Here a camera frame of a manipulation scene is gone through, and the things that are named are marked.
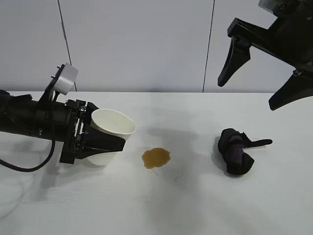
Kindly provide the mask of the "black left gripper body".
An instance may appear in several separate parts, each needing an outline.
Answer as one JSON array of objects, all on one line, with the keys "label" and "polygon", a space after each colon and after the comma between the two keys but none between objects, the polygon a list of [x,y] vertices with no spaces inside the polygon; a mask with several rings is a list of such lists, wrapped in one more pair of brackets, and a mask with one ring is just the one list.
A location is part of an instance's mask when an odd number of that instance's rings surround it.
[{"label": "black left gripper body", "polygon": [[55,102],[53,111],[39,110],[36,114],[38,132],[36,137],[63,143],[60,162],[73,164],[80,158],[84,146],[84,121],[86,102],[68,100],[66,103]]}]

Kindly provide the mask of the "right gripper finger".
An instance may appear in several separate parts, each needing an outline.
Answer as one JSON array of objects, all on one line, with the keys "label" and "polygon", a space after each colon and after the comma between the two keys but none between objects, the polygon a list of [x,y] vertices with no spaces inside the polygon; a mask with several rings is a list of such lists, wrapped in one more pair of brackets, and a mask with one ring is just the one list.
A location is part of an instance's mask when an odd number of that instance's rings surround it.
[{"label": "right gripper finger", "polygon": [[313,95],[313,74],[294,70],[288,81],[269,99],[272,111]]},{"label": "right gripper finger", "polygon": [[218,86],[224,86],[232,75],[250,60],[250,47],[250,42],[238,37],[231,37],[228,55],[218,77]]}]

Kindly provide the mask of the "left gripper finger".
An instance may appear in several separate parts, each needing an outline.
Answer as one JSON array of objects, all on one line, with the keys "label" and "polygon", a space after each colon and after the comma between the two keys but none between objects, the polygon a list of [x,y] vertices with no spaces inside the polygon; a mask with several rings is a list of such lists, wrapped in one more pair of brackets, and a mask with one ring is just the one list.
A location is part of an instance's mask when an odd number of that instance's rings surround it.
[{"label": "left gripper finger", "polygon": [[96,154],[120,152],[123,150],[126,140],[101,132],[90,125],[84,125],[84,133],[81,137],[80,159]]},{"label": "left gripper finger", "polygon": [[98,107],[92,103],[92,102],[88,102],[86,105],[86,115],[91,115],[95,110],[98,110]]}]

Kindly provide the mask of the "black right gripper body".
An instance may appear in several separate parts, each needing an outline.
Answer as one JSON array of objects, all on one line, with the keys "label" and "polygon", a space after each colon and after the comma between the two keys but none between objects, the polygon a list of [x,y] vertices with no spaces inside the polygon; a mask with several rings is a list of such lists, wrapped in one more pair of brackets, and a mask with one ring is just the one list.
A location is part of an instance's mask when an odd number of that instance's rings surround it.
[{"label": "black right gripper body", "polygon": [[252,47],[293,66],[313,69],[313,2],[311,0],[261,0],[259,7],[277,18],[269,28],[235,18],[228,36],[238,37]]}]

